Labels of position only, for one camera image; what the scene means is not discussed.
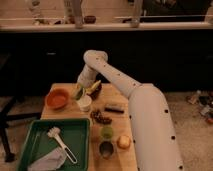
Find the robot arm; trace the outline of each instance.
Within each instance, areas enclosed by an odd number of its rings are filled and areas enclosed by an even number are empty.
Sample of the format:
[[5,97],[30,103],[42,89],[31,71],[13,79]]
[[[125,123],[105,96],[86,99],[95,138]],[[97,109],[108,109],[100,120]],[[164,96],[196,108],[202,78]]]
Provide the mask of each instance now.
[[153,84],[141,84],[110,66],[107,54],[89,50],[78,82],[89,87],[101,73],[129,100],[129,115],[140,171],[184,170],[169,108]]

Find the white cloth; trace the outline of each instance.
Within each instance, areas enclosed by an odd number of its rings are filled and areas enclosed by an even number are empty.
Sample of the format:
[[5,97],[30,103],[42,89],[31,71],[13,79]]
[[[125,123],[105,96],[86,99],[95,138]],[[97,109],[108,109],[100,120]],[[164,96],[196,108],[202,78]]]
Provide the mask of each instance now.
[[61,147],[58,147],[47,155],[33,162],[28,167],[28,171],[50,171],[59,169],[64,164],[66,158],[66,152]]

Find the utensil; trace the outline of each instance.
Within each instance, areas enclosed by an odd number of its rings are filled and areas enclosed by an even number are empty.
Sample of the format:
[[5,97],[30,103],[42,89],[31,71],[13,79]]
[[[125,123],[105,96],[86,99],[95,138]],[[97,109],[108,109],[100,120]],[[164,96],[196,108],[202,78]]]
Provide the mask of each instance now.
[[47,135],[50,138],[55,138],[55,140],[59,143],[59,145],[62,147],[62,149],[64,149],[66,151],[67,157],[70,159],[70,161],[73,164],[76,164],[78,162],[77,158],[72,153],[72,151],[64,144],[64,142],[62,141],[62,139],[59,136],[59,133],[60,133],[60,129],[58,127],[53,127],[49,130]]

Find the cup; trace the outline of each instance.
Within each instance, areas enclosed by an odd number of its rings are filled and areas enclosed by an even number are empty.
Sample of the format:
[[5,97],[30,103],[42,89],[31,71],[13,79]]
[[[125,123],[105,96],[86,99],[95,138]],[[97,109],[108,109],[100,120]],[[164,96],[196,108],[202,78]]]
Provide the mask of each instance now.
[[99,146],[99,152],[103,158],[109,159],[114,152],[113,144],[110,141],[103,141]]
[[77,100],[77,104],[82,112],[88,112],[91,108],[92,98],[88,95],[83,95]]
[[101,129],[101,137],[104,141],[110,141],[113,137],[113,129],[111,126],[103,126]]

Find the wooden table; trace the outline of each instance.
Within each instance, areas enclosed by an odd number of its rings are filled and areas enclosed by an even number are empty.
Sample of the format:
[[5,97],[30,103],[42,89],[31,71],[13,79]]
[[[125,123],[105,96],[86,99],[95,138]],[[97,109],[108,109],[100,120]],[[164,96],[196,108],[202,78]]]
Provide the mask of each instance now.
[[[51,89],[64,88],[70,95],[73,94],[76,84],[56,83]],[[105,112],[103,110],[106,102],[116,102],[124,105],[124,114]],[[92,102],[92,109],[99,108],[104,116],[112,118],[112,128],[114,135],[112,143],[114,153],[109,159],[104,159],[99,153],[99,145],[102,142],[100,130],[102,125],[90,122],[90,144],[89,144],[89,164],[88,171],[137,171],[134,144],[127,150],[117,147],[116,141],[120,135],[128,135],[132,140],[130,120],[128,116],[127,99],[111,84],[102,84],[102,90],[96,100]],[[89,118],[90,112],[81,112],[76,101],[70,98],[69,103],[63,109],[53,111],[44,106],[41,119],[65,119],[65,118]]]

